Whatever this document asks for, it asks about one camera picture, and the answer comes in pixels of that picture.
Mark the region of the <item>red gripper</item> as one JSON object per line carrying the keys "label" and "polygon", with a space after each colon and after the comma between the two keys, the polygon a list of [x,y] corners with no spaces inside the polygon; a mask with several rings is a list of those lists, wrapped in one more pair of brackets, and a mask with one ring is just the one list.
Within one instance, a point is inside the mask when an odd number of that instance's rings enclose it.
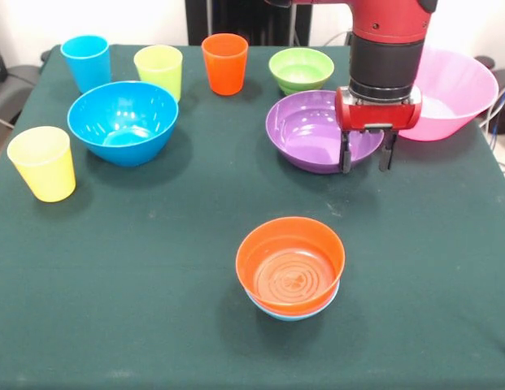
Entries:
{"label": "red gripper", "polygon": [[335,111],[337,123],[342,130],[340,149],[340,168],[342,173],[349,173],[351,167],[350,133],[351,131],[390,130],[385,132],[381,144],[379,170],[391,168],[394,146],[398,139],[397,131],[413,128],[422,108],[422,94],[414,85],[409,97],[397,102],[370,102],[355,97],[347,87],[336,91]]}

